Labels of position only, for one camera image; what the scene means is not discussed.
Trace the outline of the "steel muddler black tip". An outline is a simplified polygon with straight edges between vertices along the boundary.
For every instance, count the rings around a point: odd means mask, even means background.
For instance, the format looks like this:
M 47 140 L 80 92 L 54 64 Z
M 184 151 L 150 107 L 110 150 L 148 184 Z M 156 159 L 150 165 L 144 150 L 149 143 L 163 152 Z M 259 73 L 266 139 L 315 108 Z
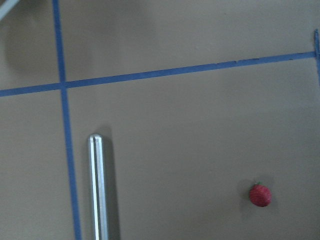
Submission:
M 100 134 L 88 138 L 89 175 L 94 240 L 108 240 L 107 181 L 104 141 Z

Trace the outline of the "red strawberry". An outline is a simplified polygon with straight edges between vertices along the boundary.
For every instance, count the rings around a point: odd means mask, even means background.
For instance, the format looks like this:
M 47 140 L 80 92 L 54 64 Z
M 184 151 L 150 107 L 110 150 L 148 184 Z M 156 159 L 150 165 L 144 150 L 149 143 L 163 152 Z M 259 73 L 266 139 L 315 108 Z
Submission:
M 258 182 L 250 189 L 249 200 L 257 207 L 267 207 L 272 202 L 272 193 L 268 187 Z

